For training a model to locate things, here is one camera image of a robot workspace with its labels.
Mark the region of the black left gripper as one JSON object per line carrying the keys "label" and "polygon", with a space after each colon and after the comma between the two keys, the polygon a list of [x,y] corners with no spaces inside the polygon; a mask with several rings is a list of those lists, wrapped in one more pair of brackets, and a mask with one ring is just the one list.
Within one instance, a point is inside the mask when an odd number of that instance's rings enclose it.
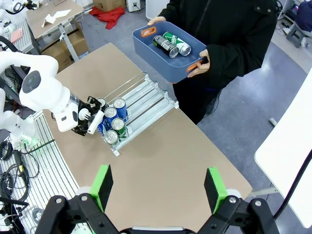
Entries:
{"label": "black left gripper", "polygon": [[71,130],[81,136],[86,136],[88,127],[94,120],[94,110],[100,109],[101,102],[98,101],[95,97],[89,96],[87,99],[87,104],[80,103],[78,106],[78,123],[79,125]]}

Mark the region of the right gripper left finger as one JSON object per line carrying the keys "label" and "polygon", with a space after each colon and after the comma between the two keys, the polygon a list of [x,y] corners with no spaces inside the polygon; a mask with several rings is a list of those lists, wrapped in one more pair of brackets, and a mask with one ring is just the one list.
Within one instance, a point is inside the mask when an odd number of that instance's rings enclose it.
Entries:
{"label": "right gripper left finger", "polygon": [[96,234],[118,234],[105,214],[112,186],[111,165],[101,165],[88,193],[70,200],[61,195],[49,199],[35,233],[70,234],[77,224],[87,223]]}

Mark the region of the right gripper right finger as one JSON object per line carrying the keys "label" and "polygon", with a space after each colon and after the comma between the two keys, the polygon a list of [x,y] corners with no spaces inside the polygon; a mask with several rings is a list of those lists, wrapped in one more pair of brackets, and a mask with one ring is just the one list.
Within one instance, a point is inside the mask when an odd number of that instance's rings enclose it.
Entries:
{"label": "right gripper right finger", "polygon": [[246,202],[230,195],[216,167],[207,169],[204,188],[212,215],[199,229],[199,234],[224,234],[230,226],[239,227],[243,234],[278,234],[273,214],[266,200]]}

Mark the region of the person's right hand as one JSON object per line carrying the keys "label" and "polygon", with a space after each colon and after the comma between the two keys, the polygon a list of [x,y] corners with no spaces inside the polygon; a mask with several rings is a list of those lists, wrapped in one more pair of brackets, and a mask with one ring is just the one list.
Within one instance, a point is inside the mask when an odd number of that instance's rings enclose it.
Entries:
{"label": "person's right hand", "polygon": [[153,24],[155,24],[155,23],[157,23],[157,22],[161,22],[161,21],[166,21],[166,18],[165,18],[165,17],[162,17],[162,16],[155,17],[155,18],[151,19],[151,20],[147,23],[147,25],[148,25],[148,26],[151,26],[151,25],[153,25]]}

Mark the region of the person's left hand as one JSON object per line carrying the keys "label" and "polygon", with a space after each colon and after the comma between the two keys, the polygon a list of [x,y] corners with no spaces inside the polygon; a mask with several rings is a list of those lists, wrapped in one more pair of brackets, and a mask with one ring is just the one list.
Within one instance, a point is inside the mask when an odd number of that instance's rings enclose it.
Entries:
{"label": "person's left hand", "polygon": [[206,58],[207,59],[207,62],[206,63],[197,63],[196,64],[196,68],[194,70],[192,70],[188,75],[187,75],[187,78],[192,78],[196,75],[199,75],[199,74],[203,74],[203,73],[206,73],[208,72],[209,68],[210,68],[210,56],[209,56],[209,53],[208,53],[208,50],[205,49],[203,51],[201,51],[199,53],[199,56],[200,57],[203,57],[203,58]]}

